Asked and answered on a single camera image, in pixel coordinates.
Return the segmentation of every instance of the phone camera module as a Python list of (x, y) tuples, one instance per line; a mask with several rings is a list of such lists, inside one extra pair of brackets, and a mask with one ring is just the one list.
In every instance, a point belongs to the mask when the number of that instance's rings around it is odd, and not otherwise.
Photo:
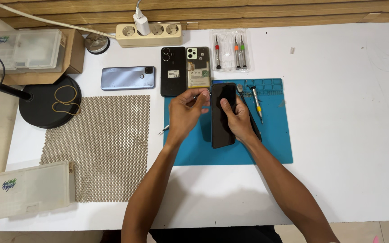
[(145, 68), (145, 74), (152, 74), (152, 71), (154, 70), (153, 67), (146, 67)]

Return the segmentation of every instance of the beige textured mat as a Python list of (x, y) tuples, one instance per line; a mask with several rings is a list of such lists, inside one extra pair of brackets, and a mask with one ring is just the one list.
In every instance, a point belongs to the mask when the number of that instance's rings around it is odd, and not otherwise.
[(48, 129), (40, 164), (75, 162), (76, 202), (126, 202), (146, 173), (150, 96), (82, 97)]

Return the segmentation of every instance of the smartphone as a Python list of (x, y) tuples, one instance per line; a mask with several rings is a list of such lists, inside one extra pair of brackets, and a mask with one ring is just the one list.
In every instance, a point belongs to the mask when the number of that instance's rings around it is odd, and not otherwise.
[(211, 68), (209, 67), (208, 47), (189, 47), (187, 59), (187, 88), (209, 88), (211, 86)]
[(230, 131), (227, 115), (221, 108), (220, 100), (226, 98), (235, 113), (236, 84), (215, 83), (211, 85), (211, 145), (213, 148), (235, 143), (235, 135)]
[(187, 90), (185, 47), (164, 47), (161, 57), (160, 94), (163, 97), (178, 96)]
[(101, 71), (101, 89), (140, 90), (155, 87), (155, 68), (143, 67), (108, 67)]

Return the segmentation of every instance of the blue silicone repair mat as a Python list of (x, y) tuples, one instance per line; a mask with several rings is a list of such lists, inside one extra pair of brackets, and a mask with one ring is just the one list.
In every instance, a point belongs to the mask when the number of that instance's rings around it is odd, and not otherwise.
[[(213, 80), (213, 83), (225, 82), (243, 85), (244, 97), (261, 132), (262, 143), (281, 163), (292, 163), (282, 80)], [(252, 92), (246, 85), (256, 85), (262, 108), (262, 118), (264, 119), (263, 125), (256, 113)], [(172, 97), (165, 97), (165, 126), (169, 124), (168, 107), (171, 99)], [(169, 130), (164, 133), (164, 143), (168, 132)], [(240, 165), (254, 163), (247, 149), (239, 141), (235, 141), (233, 145), (217, 149), (211, 147), (211, 113), (208, 112), (200, 116), (197, 125), (181, 144), (174, 165)]]

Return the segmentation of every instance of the power strip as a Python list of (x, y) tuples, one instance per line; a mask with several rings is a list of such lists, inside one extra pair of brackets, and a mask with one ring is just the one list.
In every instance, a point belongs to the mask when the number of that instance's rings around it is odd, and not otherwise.
[(143, 36), (134, 24), (116, 26), (116, 40), (121, 47), (146, 47), (182, 45), (182, 28), (180, 24), (149, 24), (151, 32)]

